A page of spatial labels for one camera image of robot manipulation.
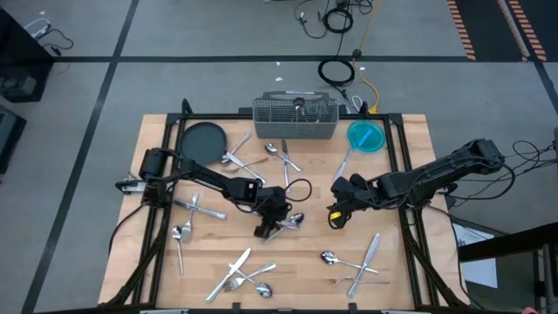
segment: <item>black floor stripe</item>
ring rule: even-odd
[[[352,56],[339,56],[344,60],[352,60]],[[192,57],[119,57],[119,63],[227,63],[227,62],[320,62],[331,56],[192,56]],[[55,57],[57,62],[69,63],[106,63],[112,57]],[[362,56],[358,62],[471,62],[460,56]]]
[[[547,61],[558,61],[558,1],[520,0],[519,3],[546,52]]]
[[[51,266],[51,261],[54,257],[54,252],[58,245],[58,240],[60,238],[60,234],[62,233],[62,228],[64,227],[66,216],[68,215],[68,210],[70,209],[71,199],[73,198],[76,191],[76,186],[78,185],[79,177],[85,164],[85,158],[87,157],[87,153],[89,152],[89,147],[92,143],[93,135],[95,134],[95,129],[97,128],[97,124],[99,123],[99,117],[101,115],[101,112],[103,111],[103,106],[105,105],[106,95],[108,94],[108,91],[111,87],[112,78],[114,77],[114,73],[116,72],[116,67],[118,65],[117,59],[124,49],[124,43],[126,41],[128,31],[130,30],[130,26],[132,25],[133,16],[135,14],[136,8],[138,7],[138,2],[139,0],[132,0],[130,8],[128,9],[126,20],[124,22],[122,30],[120,31],[118,43],[116,44],[116,48],[114,49],[114,58],[109,64],[108,70],[106,71],[105,79],[103,80],[103,84],[101,85],[99,95],[97,97],[97,102],[95,103],[95,107],[93,107],[91,118],[89,118],[89,123],[87,124],[87,128],[85,129],[84,138],[81,142],[81,146],[79,147],[78,157],[76,158],[76,161],[71,170],[70,179],[66,184],[62,201],[60,203],[60,206],[58,207],[58,212],[54,219],[54,223],[52,224],[51,233],[49,234],[49,237],[46,241],[43,254],[41,255],[41,260],[38,263],[37,270],[35,271],[35,276],[33,277],[29,292],[27,293],[27,297],[25,298],[24,307],[21,311],[23,314],[32,313],[35,310],[35,306],[37,305],[38,297],[41,293],[41,289],[43,288],[46,274]]]
[[[506,0],[506,5],[510,12],[514,11],[512,5]],[[518,32],[520,33],[521,39],[524,43],[528,43],[529,38],[527,37],[527,33],[521,27],[521,22],[519,18],[512,14],[512,19],[514,20],[515,26],[517,27]],[[536,53],[533,49],[531,44],[526,44],[527,50],[529,55],[536,56]],[[547,92],[548,98],[550,99],[550,103],[555,108],[556,113],[558,113],[558,93],[556,93],[555,85],[552,82],[552,79],[548,76],[547,69],[545,69],[544,64],[538,58],[532,58],[534,68],[536,69],[537,73],[539,74],[539,78],[541,79],[542,86],[544,87],[545,91]]]
[[[523,55],[498,0],[455,0],[477,61],[518,62]]]

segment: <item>knife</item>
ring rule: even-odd
[[[378,249],[379,246],[380,246],[380,234],[376,234],[376,236],[374,236],[374,240],[372,240],[372,243],[368,248],[368,252],[366,252],[366,256],[364,257],[362,268],[358,271],[358,275],[357,277],[355,277],[355,281],[352,283],[352,286],[349,288],[349,291],[347,291],[347,297],[354,297],[355,293],[357,293],[357,286],[358,286],[358,282],[360,281],[360,277],[363,275],[364,270],[368,267],[370,260],[374,257],[374,254],[376,253],[376,250]]]
[[[206,297],[206,303],[210,304],[213,302],[213,300],[215,299],[215,297],[217,297],[217,294],[219,293],[219,291],[221,290],[221,288],[223,287],[223,285],[225,285],[225,282],[227,282],[227,280],[237,271],[240,269],[240,267],[244,264],[244,262],[246,261],[246,259],[248,258],[248,256],[250,255],[250,251],[252,249],[251,248],[247,248],[244,253],[242,253],[241,257],[236,261],[236,263],[230,268],[228,269],[228,273],[227,275],[223,278],[223,280],[221,280],[221,282],[219,284],[217,284],[217,286],[215,287],[215,289],[213,289],[213,291],[211,291],[211,293],[209,294],[208,297]]]
[[[285,140],[281,140],[281,147],[282,147],[282,156],[285,157],[285,159],[289,159],[289,150],[287,149],[287,142]],[[283,163],[283,167],[285,169],[285,187],[289,186],[289,167],[288,167],[289,163],[287,161],[285,161]]]
[[[236,156],[234,156],[233,154],[226,152],[225,155],[231,160],[233,161],[237,166],[242,167],[242,169],[248,171],[250,174],[252,174],[256,179],[260,179],[262,180],[262,184],[265,184],[265,180],[257,173],[255,173],[252,169],[250,169],[249,167],[244,167],[245,164],[244,162],[242,162],[241,160],[239,160],[238,158],[236,158]]]

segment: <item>white paper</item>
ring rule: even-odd
[[[478,231],[477,229],[464,228],[455,223],[453,226],[455,227],[455,234],[457,235],[459,246],[494,238],[493,235]],[[461,263],[461,269],[463,269],[465,280],[492,288],[498,288],[495,258]]]

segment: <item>wire cutlery basket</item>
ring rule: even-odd
[[[265,92],[254,100],[255,133],[260,139],[328,140],[338,107],[327,92]]]

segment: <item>wooden table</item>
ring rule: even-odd
[[[165,115],[144,117],[133,156],[133,174],[138,173],[146,149],[160,146],[165,119]],[[404,115],[404,121],[413,167],[434,160],[425,116]],[[187,126],[197,122],[199,121],[189,120]],[[263,145],[268,140],[260,140],[255,136],[251,120],[214,122],[222,126],[227,133],[229,147],[240,141],[245,133],[252,133],[252,139],[236,153],[244,162],[267,156]],[[184,276],[180,276],[178,271],[176,242],[169,236],[157,307],[227,309],[233,302],[240,302],[243,309],[347,309],[347,303],[355,302],[359,310],[413,309],[398,211],[368,209],[355,212],[346,227],[340,230],[333,230],[327,224],[326,206],[333,204],[335,200],[330,186],[333,175],[348,149],[345,132],[350,123],[349,120],[341,120],[331,140],[288,140],[289,157],[303,168],[301,173],[290,168],[290,179],[310,180],[313,193],[307,201],[293,203],[290,213],[301,212],[306,217],[301,229],[285,231],[268,244],[264,245],[261,239],[252,236],[254,227],[260,223],[258,217],[239,212],[232,203],[211,189],[190,181],[180,181],[175,192],[176,199],[189,201],[194,192],[200,192],[200,206],[225,212],[228,219],[223,222],[199,213],[194,215],[192,241],[182,245]],[[394,137],[399,154],[397,132],[394,132]],[[171,138],[170,147],[174,146],[175,138],[176,131]],[[279,140],[272,142],[278,147],[281,146]],[[400,155],[398,161],[399,165],[403,164]],[[222,169],[221,165],[212,165],[210,168],[215,171]],[[268,181],[266,186],[284,186],[283,165],[279,158],[270,158],[265,163],[255,165],[254,169]],[[344,175],[349,176],[356,172],[367,179],[390,172],[387,150],[383,149],[374,154],[353,154]],[[242,170],[237,175],[248,176]],[[299,198],[307,193],[308,188],[301,184],[293,187],[289,196]],[[124,196],[119,219],[137,208],[139,203],[140,194]],[[443,198],[439,196],[434,198],[432,204],[446,208]],[[147,211],[143,209],[126,222],[116,235],[100,293],[100,302],[113,297],[138,264]],[[182,225],[188,216],[187,210],[174,206],[171,226]],[[433,266],[455,294],[468,302],[459,287],[456,245],[448,218],[427,208],[423,217]],[[361,284],[356,296],[349,299],[345,294],[350,281],[346,280],[337,287],[333,287],[333,283],[344,276],[355,276],[357,270],[341,264],[326,265],[320,259],[320,253],[330,250],[335,252],[339,259],[361,263],[376,233],[381,234],[382,240],[370,267],[378,270],[379,275],[366,274],[364,280],[389,280],[391,283]],[[255,287],[245,283],[238,290],[221,292],[211,304],[206,304],[205,297],[227,272],[227,263],[233,263],[248,247],[252,248],[252,253],[242,266],[245,273],[256,271],[269,262],[277,263],[275,270],[257,277],[257,281],[266,282],[273,288],[273,297],[259,297],[255,294]],[[419,263],[417,265],[423,303],[427,304],[424,273]],[[152,274],[152,269],[148,269],[143,301],[147,299]]]

